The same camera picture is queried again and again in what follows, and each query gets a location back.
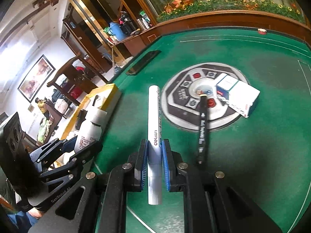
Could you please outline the black thermos flask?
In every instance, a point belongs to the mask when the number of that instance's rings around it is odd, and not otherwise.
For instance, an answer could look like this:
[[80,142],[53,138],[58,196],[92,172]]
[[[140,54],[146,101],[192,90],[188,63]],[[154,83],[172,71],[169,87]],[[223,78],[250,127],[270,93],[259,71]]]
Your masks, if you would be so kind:
[[120,13],[119,24],[121,30],[123,30],[127,36],[133,35],[133,32],[138,29],[137,26],[126,11],[121,11]]

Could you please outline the blue thermos jug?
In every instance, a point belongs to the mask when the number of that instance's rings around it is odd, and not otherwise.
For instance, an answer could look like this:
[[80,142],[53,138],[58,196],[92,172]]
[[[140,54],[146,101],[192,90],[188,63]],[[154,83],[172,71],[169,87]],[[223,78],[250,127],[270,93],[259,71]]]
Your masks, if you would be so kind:
[[111,22],[110,23],[110,31],[116,37],[116,39],[120,42],[124,40],[127,36],[121,30],[119,23]]

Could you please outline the white marker pen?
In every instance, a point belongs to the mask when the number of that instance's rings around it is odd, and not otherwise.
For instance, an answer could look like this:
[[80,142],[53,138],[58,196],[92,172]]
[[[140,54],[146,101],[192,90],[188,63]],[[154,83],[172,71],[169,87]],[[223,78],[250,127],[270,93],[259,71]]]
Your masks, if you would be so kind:
[[148,89],[148,204],[162,203],[162,139],[160,89]]

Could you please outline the playing card box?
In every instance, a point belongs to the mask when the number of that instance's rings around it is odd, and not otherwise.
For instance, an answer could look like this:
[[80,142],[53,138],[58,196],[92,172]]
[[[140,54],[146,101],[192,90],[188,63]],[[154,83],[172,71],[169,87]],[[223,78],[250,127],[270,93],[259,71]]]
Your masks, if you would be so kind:
[[221,73],[217,77],[217,98],[244,118],[248,118],[253,112],[259,94],[260,91],[256,88],[228,74]]

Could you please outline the white pill bottle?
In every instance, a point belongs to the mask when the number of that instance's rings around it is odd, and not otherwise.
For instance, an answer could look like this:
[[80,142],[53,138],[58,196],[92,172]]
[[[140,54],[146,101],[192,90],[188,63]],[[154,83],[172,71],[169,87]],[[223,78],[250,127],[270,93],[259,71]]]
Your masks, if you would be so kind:
[[74,146],[75,153],[78,153],[94,141],[100,140],[102,135],[102,125],[104,124],[106,115],[107,112],[99,108],[91,106],[88,109],[85,120],[79,128]]

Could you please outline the yellow rimmed white tray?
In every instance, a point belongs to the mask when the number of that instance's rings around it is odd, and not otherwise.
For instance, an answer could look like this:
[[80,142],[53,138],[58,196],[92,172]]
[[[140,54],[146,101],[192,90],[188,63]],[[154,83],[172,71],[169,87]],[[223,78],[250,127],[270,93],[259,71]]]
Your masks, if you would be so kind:
[[91,90],[91,92],[83,98],[79,106],[75,109],[72,117],[69,119],[69,122],[65,130],[63,131],[61,139],[67,138],[70,132],[75,131],[75,125],[78,121],[78,115],[80,111],[81,110],[88,111],[92,107],[98,108],[99,110],[106,112],[106,115],[103,121],[101,122],[102,130],[105,130],[107,123],[109,122],[109,119],[120,97],[121,97],[121,91],[118,89],[117,85],[114,83],[106,84],[104,86],[97,87]]

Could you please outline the black phone on table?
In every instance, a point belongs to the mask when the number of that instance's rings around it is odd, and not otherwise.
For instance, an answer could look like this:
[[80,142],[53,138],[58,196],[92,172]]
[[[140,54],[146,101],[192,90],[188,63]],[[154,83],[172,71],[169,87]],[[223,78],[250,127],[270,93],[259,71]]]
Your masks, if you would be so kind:
[[160,53],[160,50],[149,51],[126,72],[126,75],[138,75],[145,68],[145,66],[147,66],[152,60],[154,60]]

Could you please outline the framed wall picture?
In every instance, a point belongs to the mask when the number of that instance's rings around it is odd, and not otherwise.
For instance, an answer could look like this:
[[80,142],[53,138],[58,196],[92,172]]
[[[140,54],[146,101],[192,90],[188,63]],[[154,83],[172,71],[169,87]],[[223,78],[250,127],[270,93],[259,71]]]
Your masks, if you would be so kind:
[[24,77],[18,86],[18,91],[29,103],[31,103],[43,84],[54,71],[55,67],[45,55],[42,55]]

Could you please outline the long black pen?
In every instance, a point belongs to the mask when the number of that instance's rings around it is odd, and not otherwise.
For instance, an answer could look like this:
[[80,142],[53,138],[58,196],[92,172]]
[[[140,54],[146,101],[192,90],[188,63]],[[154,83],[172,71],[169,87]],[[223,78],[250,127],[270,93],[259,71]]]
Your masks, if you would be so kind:
[[203,91],[198,90],[198,95],[200,96],[200,103],[199,103],[199,137],[198,137],[198,156],[197,156],[197,163],[199,165],[204,164],[206,158],[206,151],[207,151],[207,139],[208,139],[208,99],[207,94]]

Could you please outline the red mahjong tile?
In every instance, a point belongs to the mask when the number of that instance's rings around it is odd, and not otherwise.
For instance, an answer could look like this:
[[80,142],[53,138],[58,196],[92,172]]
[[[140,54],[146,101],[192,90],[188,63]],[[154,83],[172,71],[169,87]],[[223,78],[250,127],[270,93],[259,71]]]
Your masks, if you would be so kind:
[[267,34],[267,31],[266,31],[265,29],[263,29],[263,28],[258,28],[258,29],[257,29],[257,32],[258,32],[259,34],[261,34],[261,35],[266,35],[266,34]]

